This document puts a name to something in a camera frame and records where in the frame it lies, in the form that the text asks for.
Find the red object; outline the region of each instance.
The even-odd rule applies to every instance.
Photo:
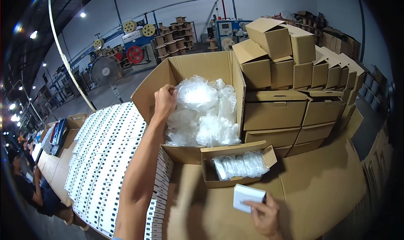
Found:
[[[128,51],[126,51],[126,56],[128,57],[128,61],[130,63],[139,63],[143,60],[142,48],[138,46],[131,46]]]
[[[121,54],[121,53],[116,53],[116,54],[115,54],[115,58],[116,58],[118,61],[121,61],[121,60],[122,60],[122,54]]]
[[[225,2],[222,0],[222,5],[223,5],[223,14],[225,15],[225,20],[226,20],[226,10],[225,10]]]

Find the red pulley wheel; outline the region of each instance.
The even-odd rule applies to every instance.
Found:
[[[118,61],[121,61],[121,60],[122,60],[122,53],[116,53],[116,54],[115,54],[115,58],[116,58]]]
[[[143,60],[143,50],[138,46],[131,46],[128,51],[126,51],[126,56],[130,63],[139,63]]]

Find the stack of cardboard boxes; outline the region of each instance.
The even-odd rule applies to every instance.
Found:
[[[363,70],[283,21],[259,18],[246,30],[249,40],[233,46],[246,81],[245,142],[265,140],[278,158],[317,149],[349,121]]]

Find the yellow pulley wheel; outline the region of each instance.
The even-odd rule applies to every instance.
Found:
[[[126,33],[131,33],[134,30],[136,30],[137,24],[135,23],[135,21],[128,21],[124,23],[124,32]]]
[[[155,28],[152,24],[147,24],[147,25],[143,26],[143,28],[142,28],[142,33],[146,37],[153,36],[154,31],[155,31]]]
[[[100,50],[104,46],[104,40],[103,39],[97,39],[94,41],[94,48],[95,50]]]

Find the black t-shirt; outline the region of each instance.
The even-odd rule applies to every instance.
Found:
[[[28,204],[33,206],[39,213],[43,214],[41,212],[43,208],[32,200],[33,194],[36,192],[34,184],[30,182],[28,178],[16,174],[14,174],[14,181],[21,195],[28,202]]]

